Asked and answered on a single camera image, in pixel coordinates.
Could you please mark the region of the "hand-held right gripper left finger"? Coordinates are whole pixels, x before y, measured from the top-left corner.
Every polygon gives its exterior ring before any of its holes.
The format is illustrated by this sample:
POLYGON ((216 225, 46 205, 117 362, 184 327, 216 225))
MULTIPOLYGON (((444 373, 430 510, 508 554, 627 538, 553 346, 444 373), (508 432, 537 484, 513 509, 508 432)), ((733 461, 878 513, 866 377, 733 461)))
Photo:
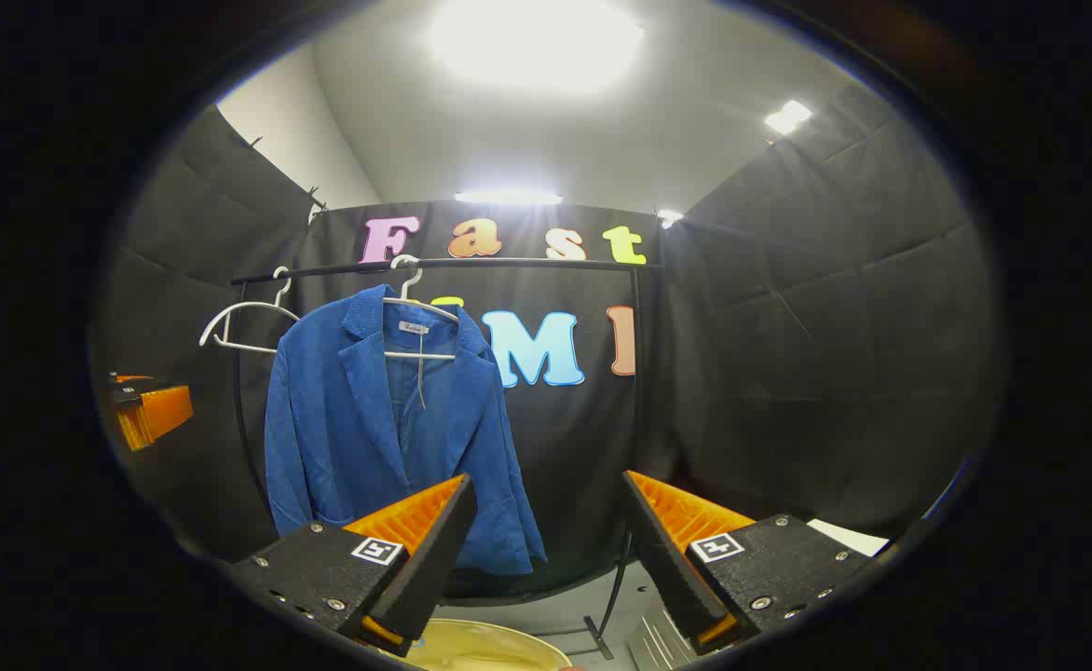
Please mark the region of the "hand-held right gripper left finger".
POLYGON ((438 608, 478 510, 461 474, 345 526, 314 521, 227 565, 227 578, 322 637, 405 657, 438 608))

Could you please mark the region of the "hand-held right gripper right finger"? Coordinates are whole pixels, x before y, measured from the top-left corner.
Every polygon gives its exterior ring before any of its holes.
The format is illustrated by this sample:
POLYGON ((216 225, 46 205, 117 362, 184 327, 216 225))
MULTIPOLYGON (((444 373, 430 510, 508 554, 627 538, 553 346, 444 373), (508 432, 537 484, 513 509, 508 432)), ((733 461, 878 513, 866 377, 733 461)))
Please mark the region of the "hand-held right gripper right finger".
POLYGON ((793 515, 755 521, 640 472, 622 492, 636 556, 695 654, 822 611, 871 561, 793 515))

